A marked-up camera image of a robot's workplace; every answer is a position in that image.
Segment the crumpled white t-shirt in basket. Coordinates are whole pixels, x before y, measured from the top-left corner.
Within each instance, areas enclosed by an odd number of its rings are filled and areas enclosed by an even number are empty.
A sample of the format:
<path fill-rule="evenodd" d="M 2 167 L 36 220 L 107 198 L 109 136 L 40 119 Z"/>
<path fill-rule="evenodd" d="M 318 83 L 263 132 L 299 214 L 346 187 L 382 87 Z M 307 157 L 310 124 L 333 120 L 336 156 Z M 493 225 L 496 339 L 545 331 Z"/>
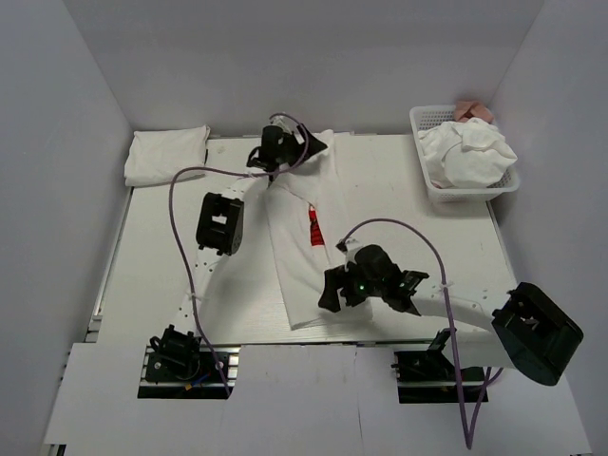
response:
<path fill-rule="evenodd" d="M 423 163 L 437 188 L 487 188 L 518 159 L 498 127 L 479 118 L 418 133 Z"/>

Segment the pink cloth behind basket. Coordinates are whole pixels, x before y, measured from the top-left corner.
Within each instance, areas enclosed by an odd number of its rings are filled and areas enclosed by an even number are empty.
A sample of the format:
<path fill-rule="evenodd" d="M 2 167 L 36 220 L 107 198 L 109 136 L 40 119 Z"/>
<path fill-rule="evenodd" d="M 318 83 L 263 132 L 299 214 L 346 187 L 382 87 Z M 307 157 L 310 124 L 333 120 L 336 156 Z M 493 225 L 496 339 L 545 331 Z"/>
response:
<path fill-rule="evenodd" d="M 479 118 L 488 124 L 494 122 L 492 112 L 479 101 L 458 101 L 453 111 L 453 120 L 459 123 L 465 123 L 470 119 Z"/>

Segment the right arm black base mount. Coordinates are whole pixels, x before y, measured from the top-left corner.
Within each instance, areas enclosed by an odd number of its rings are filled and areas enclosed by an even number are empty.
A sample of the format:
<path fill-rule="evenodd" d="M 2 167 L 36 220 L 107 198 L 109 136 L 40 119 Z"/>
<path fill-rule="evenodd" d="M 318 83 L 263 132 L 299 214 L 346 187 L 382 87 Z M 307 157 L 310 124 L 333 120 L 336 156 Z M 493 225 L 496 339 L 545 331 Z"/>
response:
<path fill-rule="evenodd" d="M 444 350 L 449 329 L 437 333 L 424 350 L 399 350 L 391 364 L 402 405 L 457 404 L 455 369 Z"/>

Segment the white Coca-Cola print t-shirt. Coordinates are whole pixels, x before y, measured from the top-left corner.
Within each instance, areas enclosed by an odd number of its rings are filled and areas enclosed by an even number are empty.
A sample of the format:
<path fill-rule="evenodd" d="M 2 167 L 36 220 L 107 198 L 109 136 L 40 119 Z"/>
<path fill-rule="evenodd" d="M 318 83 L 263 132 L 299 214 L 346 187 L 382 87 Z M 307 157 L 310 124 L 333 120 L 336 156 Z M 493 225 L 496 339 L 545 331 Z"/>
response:
<path fill-rule="evenodd" d="M 293 330 L 372 319 L 369 304 L 337 313 L 318 306 L 324 272 L 344 263 L 336 243 L 352 227 L 336 166 L 343 133 L 314 135 L 327 148 L 278 176 L 264 194 L 275 268 Z"/>

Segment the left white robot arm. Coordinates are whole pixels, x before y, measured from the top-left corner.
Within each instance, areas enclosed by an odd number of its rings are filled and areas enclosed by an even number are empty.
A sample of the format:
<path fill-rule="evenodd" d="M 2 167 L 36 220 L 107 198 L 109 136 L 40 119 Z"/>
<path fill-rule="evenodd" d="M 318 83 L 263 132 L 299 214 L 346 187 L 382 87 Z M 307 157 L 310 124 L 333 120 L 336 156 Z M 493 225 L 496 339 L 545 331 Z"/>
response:
<path fill-rule="evenodd" d="M 334 132 L 331 130 L 314 134 L 302 123 L 297 123 L 294 130 L 279 123 L 271 123 L 263 127 L 260 143 L 247 156 L 243 172 L 192 165 L 178 170 L 172 176 L 168 190 L 169 222 L 187 277 L 184 303 L 173 320 L 173 326 L 176 332 L 192 337 L 197 348 L 205 347 L 210 351 L 215 349 L 203 329 L 203 302 L 213 277 L 237 253 L 243 241 L 244 195 L 258 181 L 271 184 L 279 176 L 293 176 L 296 171 L 329 150 L 333 142 Z M 192 263 L 187 258 L 177 228 L 174 194 L 181 177 L 194 172 L 229 176 L 233 181 L 221 192 L 210 192 L 203 197 L 195 232 L 197 257 Z"/>

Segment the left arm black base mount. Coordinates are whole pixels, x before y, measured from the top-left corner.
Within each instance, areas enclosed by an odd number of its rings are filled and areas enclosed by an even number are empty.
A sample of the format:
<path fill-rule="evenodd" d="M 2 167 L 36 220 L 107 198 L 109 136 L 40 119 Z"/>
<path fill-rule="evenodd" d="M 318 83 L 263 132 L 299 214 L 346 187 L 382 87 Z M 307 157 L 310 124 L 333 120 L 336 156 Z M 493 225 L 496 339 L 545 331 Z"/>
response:
<path fill-rule="evenodd" d="M 137 397 L 225 400 L 236 383 L 239 351 L 209 350 L 193 332 L 170 325 L 146 346 Z"/>

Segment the folded white t-shirt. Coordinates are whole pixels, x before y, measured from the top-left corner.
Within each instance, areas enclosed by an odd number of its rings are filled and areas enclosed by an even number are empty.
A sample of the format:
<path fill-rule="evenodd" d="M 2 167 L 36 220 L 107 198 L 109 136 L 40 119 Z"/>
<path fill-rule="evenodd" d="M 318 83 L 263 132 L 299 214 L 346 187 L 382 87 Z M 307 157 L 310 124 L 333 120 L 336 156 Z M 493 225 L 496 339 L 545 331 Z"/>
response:
<path fill-rule="evenodd" d="M 178 130 L 135 131 L 123 169 L 125 185 L 166 184 L 183 168 L 203 166 L 209 134 L 208 125 Z"/>

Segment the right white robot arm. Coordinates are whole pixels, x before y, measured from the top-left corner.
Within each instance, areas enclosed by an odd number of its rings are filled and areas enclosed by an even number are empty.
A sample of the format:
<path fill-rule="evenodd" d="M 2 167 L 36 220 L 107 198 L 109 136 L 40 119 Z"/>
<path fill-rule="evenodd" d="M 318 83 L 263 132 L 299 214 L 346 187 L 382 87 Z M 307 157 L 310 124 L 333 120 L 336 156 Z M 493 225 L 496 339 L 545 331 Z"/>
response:
<path fill-rule="evenodd" d="M 336 314 L 372 297 L 398 313 L 451 317 L 476 328 L 435 337 L 428 364 L 443 379 L 489 366 L 554 386 L 583 340 L 579 325 L 532 283 L 497 294 L 444 285 L 425 272 L 400 269 L 375 244 L 349 250 L 344 264 L 325 271 L 318 306 Z"/>

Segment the white plastic laundry basket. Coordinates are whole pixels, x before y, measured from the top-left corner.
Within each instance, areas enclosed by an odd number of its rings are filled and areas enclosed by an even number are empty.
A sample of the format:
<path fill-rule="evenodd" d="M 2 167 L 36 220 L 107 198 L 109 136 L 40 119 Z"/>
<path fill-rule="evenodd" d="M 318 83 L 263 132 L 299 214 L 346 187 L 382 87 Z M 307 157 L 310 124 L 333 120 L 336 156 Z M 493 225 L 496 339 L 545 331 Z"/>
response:
<path fill-rule="evenodd" d="M 515 164 L 506 170 L 501 180 L 487 188 L 437 188 L 431 184 L 428 171 L 423 163 L 422 146 L 418 139 L 418 133 L 423 130 L 431 129 L 444 122 L 454 121 L 454 108 L 454 104 L 423 105 L 415 106 L 409 112 L 412 135 L 424 183 L 427 188 L 428 198 L 433 202 L 490 201 L 500 195 L 517 191 L 521 186 L 521 179 Z"/>

